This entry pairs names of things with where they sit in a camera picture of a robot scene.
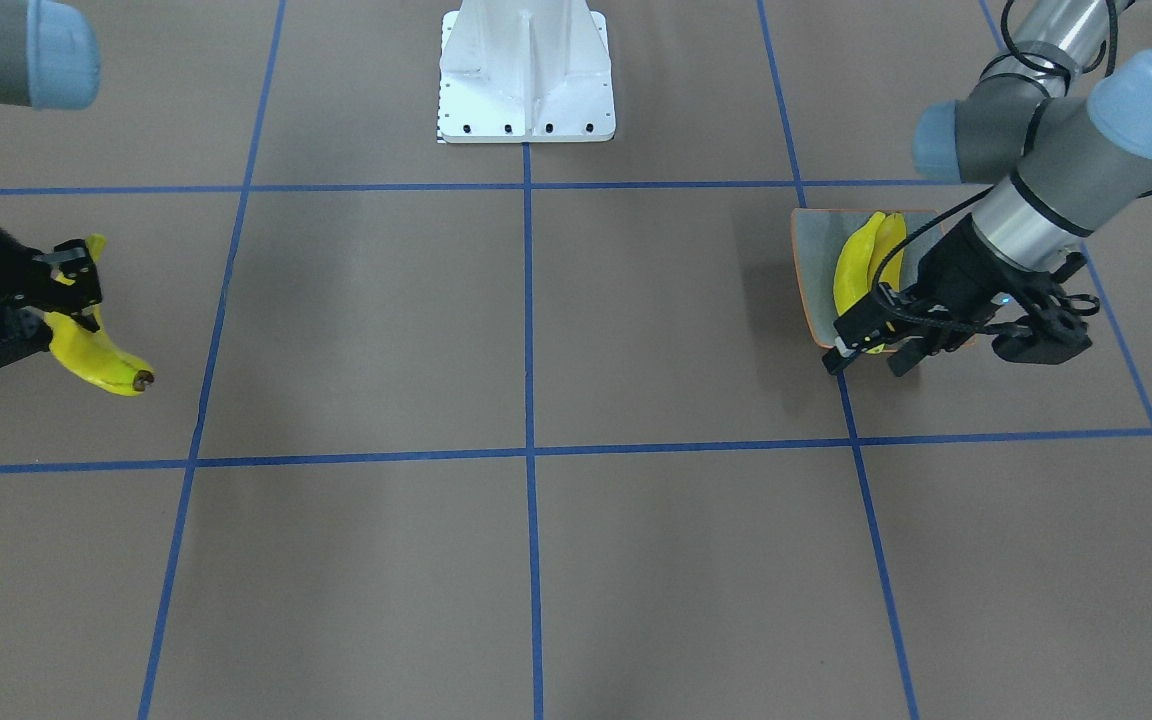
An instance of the floor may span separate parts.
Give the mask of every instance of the floor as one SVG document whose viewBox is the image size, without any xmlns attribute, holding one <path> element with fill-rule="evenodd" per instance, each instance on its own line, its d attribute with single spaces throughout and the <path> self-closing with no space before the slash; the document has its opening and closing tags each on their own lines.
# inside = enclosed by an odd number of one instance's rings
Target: floor
<svg viewBox="0 0 1152 720">
<path fill-rule="evenodd" d="M 594 3 L 617 137 L 530 149 L 434 143 L 452 0 L 73 3 L 0 225 L 159 382 L 0 372 L 3 719 L 1152 717 L 1152 199 L 1058 367 L 835 381 L 795 288 L 795 206 L 972 192 L 1001 0 Z"/>
</svg>

